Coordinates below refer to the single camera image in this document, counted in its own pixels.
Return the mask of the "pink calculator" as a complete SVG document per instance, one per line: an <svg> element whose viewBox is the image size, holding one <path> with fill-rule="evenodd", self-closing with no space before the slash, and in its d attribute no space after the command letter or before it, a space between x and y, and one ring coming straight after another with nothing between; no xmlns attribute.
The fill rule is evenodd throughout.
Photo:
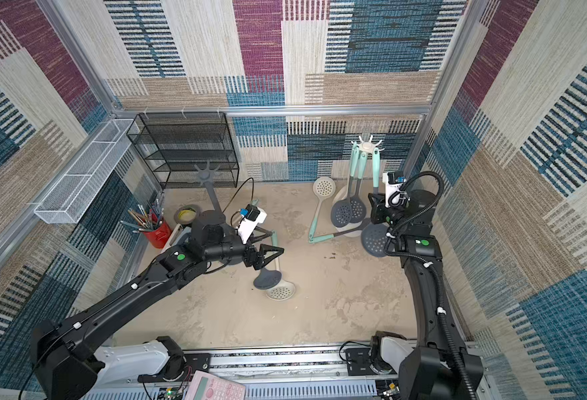
<svg viewBox="0 0 587 400"><path fill-rule="evenodd" d="M246 387L240 383L222 379L203 371L196 371L183 399L244 400L245 395Z"/></svg>

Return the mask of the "white skimmer front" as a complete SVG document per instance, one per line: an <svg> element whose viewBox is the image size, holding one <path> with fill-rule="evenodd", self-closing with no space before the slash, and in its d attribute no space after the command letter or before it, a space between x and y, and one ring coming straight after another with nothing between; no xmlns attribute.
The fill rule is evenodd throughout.
<svg viewBox="0 0 587 400"><path fill-rule="evenodd" d="M283 279L282 272L275 270L276 276L271 279L268 288L265 290L266 296L274 301L285 301L295 295L297 287L294 283Z"/></svg>

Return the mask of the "red pencil cup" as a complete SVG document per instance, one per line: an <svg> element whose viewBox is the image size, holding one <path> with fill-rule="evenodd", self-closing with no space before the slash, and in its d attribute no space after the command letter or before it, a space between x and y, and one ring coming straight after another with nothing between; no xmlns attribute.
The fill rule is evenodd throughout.
<svg viewBox="0 0 587 400"><path fill-rule="evenodd" d="M130 208L128 216L131 222L121 220L120 223L132 233L145 236L153 247L162 249L173 231L164 218L163 211L159 199L156 198L147 207L139 204L137 208Z"/></svg>

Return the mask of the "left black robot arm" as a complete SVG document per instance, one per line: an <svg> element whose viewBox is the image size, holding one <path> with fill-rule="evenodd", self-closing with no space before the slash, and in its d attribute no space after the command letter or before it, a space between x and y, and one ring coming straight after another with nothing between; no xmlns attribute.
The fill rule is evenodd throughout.
<svg viewBox="0 0 587 400"><path fill-rule="evenodd" d="M211 263L239 259L259 271L283 254L283 248L263 242L270 235L266 230L253 236L267 217L263 209L249 204L240 216L239 225L226 233L222 213L201 213L189 239L160 253L121 288L60 323L38 323L30 338L31 375L46 397L80 399L88 393L106 368L95 354L98 348L147 308L208 274Z"/></svg>

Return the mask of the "white utensil rack stand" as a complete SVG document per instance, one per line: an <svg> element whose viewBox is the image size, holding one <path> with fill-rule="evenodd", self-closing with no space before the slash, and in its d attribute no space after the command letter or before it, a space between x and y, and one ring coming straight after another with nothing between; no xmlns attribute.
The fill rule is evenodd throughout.
<svg viewBox="0 0 587 400"><path fill-rule="evenodd" d="M377 148L379 151L382 150L380 148L382 142L383 142L383 140L380 139L378 142L374 143L373 142L373 135L371 135L369 137L368 141L363 140L361 137L358 138L357 144L359 146L359 152L364 151L364 152L366 152L368 154L367 163L368 163L368 161L371 161L372 162L373 150L375 150L375 148ZM351 195L352 196L354 195L355 190L356 190L357 175L358 175L358 167L356 169L355 176L353 178L353 184L352 184L352 189L351 189ZM349 223L348 225L346 225L343 228L336 228L336 227L335 228L336 228L336 230L338 230L338 232L341 232L341 231L348 230L350 228L355 228L358 225L360 225L360 223Z"/></svg>

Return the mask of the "grey skimmer by white stand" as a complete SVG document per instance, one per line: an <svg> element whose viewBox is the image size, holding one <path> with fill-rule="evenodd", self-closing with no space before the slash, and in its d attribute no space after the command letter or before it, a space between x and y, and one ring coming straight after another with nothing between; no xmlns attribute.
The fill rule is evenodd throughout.
<svg viewBox="0 0 587 400"><path fill-rule="evenodd" d="M362 231L368 225L370 225L370 223L371 223L371 220L369 218L365 218L365 220L363 220L360 223L360 225L358 225L355 228L350 228L350 229L345 230L345 231L341 231L341 232L337 232L337 233L331 233L331 234L327 234L327 235L323 235L323 236L312 237L312 238L310 238L310 240L308 240L308 242L309 243L321 243L321 242L328 241L328 240L333 239L333 238L337 238L339 236L343 236L345 234Z"/></svg>

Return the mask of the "grey utensil rack stand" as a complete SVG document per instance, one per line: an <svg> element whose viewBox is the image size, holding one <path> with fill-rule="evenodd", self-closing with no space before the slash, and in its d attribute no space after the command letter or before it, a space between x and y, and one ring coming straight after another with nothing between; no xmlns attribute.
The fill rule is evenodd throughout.
<svg viewBox="0 0 587 400"><path fill-rule="evenodd" d="M213 186L213 175L218 171L210 168L210 161L204 167L194 165L197 171L197 181L206 188L213 208L203 211L192 225L192 240L201 244L208 255L215 255L224 265L237 265L242 261L241 253L225 253L223 250L233 250L241 245L240 237L227 223L226 216L218 201Z"/></svg>

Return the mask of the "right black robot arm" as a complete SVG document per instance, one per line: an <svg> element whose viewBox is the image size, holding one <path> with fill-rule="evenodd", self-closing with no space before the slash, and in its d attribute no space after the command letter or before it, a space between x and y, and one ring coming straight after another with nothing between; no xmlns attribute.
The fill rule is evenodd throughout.
<svg viewBox="0 0 587 400"><path fill-rule="evenodd" d="M372 338L371 368L398 375L402 399L475 399L483 377L454 321L443 280L443 255L431 234L436 194L413 190L403 205L385 203L383 253L399 258L417 321L414 345L395 333Z"/></svg>

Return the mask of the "black tape roll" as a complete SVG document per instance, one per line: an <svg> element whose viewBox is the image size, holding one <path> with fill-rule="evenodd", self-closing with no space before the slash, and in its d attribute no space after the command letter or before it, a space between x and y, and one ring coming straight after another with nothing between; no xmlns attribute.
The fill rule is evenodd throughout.
<svg viewBox="0 0 587 400"><path fill-rule="evenodd" d="M200 213L201 208L196 204L183 205L174 213L173 219L178 224L188 226L195 221Z"/></svg>

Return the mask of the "grey skimmer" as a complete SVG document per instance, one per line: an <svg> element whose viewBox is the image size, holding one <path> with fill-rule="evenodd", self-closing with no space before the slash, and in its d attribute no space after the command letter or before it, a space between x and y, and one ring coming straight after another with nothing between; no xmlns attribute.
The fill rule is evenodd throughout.
<svg viewBox="0 0 587 400"><path fill-rule="evenodd" d="M363 200L361 200L360 198L360 189L362 185L367 160L368 154L364 151L361 151L358 157L358 175L356 182L356 190L354 195L350 197L350 205L352 210L350 223L360 223L361 221L363 221L367 211Z"/></svg>
<svg viewBox="0 0 587 400"><path fill-rule="evenodd" d="M372 157L372 166L373 166L373 191L372 193L380 193L379 192L379 182L380 182L380 168L381 168L381 158L380 158L380 151L375 148L373 150L373 157ZM373 224L372 222L368 225L361 234L361 243L363 248L372 256L376 258L385 257L385 245L387 241L387 225L386 223L381 224Z"/></svg>
<svg viewBox="0 0 587 400"><path fill-rule="evenodd" d="M339 236L343 236L345 234L362 231L368 225L370 225L370 223L371 223L371 220L369 218L365 218L365 220L363 220L360 223L360 225L358 225L355 228L350 228L350 229L345 230L345 231L341 231L341 232L337 232L337 233L331 233L331 234L327 234L327 235L323 235L323 236L312 237L312 238L310 238L310 240L308 240L308 242L309 243L321 243L321 242L328 241L328 240L333 239L333 238L337 238Z"/></svg>
<svg viewBox="0 0 587 400"><path fill-rule="evenodd" d="M253 280L253 286L258 290L268 290L277 286L282 280L282 273L278 270L262 268Z"/></svg>
<svg viewBox="0 0 587 400"><path fill-rule="evenodd" d="M355 171L353 174L353 178L355 176L357 166L358 166L358 161L356 161L356 163L355 163ZM348 197L345 198L345 200L334 204L332 207L331 220L332 220L333 226L335 226L336 228L343 228L350 223L351 212L352 212L351 205L350 205L350 197L352 196L351 195L352 184L353 184L353 179L352 179L350 185L348 186Z"/></svg>

